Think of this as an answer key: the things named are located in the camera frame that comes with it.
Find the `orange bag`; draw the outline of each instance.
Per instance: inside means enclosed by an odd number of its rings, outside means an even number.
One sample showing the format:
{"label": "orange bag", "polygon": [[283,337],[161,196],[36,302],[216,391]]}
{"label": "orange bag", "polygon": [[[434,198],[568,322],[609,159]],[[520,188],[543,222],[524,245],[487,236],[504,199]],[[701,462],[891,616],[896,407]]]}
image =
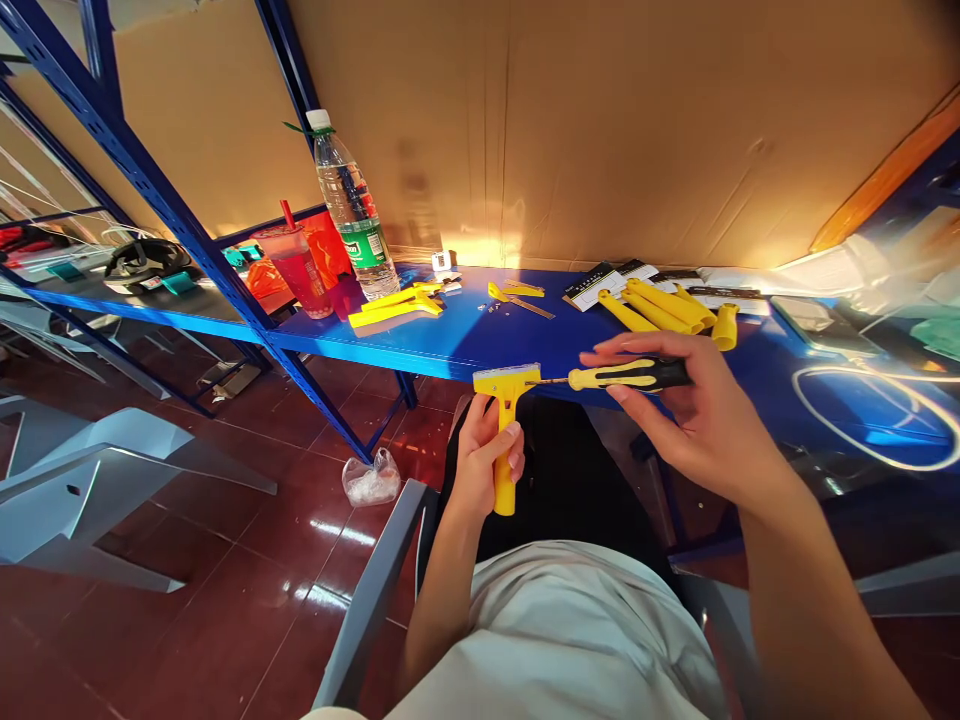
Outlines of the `orange bag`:
{"label": "orange bag", "polygon": [[347,249],[343,246],[340,233],[333,225],[330,213],[323,211],[319,215],[301,221],[303,234],[310,246],[310,253],[317,264],[320,281],[327,290],[339,282],[341,273],[353,273]]}
{"label": "orange bag", "polygon": [[247,287],[257,300],[263,300],[268,295],[282,290],[290,291],[286,280],[280,276],[280,271],[268,257],[257,260],[250,266],[250,271],[247,273]]}

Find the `plastic water bottle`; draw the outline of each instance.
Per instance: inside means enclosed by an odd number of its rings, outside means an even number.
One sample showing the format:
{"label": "plastic water bottle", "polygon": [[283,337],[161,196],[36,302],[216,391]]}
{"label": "plastic water bottle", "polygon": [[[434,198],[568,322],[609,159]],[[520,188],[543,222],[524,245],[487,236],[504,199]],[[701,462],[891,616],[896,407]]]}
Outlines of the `plastic water bottle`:
{"label": "plastic water bottle", "polygon": [[368,300],[376,300],[399,292],[400,278],[360,168],[330,126],[326,110],[308,111],[307,122],[314,131],[320,189],[363,294]]}

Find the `light gray furniture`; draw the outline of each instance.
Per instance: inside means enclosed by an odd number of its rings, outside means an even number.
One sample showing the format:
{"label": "light gray furniture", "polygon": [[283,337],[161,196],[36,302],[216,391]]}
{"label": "light gray furniture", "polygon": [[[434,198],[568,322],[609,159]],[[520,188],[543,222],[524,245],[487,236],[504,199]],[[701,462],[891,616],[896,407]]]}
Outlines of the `light gray furniture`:
{"label": "light gray furniture", "polygon": [[0,419],[15,414],[23,417],[0,482],[0,565],[172,592],[183,583],[93,543],[180,472],[277,493],[259,473],[136,408],[91,423],[20,396],[0,400]]}

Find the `red drink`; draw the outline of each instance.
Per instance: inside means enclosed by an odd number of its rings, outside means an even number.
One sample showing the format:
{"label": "red drink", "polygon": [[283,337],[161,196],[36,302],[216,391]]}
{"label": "red drink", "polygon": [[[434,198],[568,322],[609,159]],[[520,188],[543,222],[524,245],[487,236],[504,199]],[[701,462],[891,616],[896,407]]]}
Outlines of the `red drink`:
{"label": "red drink", "polygon": [[274,267],[283,276],[308,317],[322,320],[333,312],[333,305],[323,289],[310,247],[300,227],[261,230],[250,236],[270,256]]}

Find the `left hand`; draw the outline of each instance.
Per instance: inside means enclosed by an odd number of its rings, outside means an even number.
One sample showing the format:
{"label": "left hand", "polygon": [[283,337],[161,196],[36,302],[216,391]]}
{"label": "left hand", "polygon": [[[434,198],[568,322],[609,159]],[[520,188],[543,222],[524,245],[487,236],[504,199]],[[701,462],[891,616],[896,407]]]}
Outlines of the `left hand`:
{"label": "left hand", "polygon": [[450,493],[448,509],[471,518],[483,519],[493,512],[493,463],[507,454],[511,479],[516,482],[523,475],[523,429],[516,421],[497,433],[500,401],[494,400],[490,409],[484,408],[489,395],[476,395],[460,429],[457,454],[457,478]]}

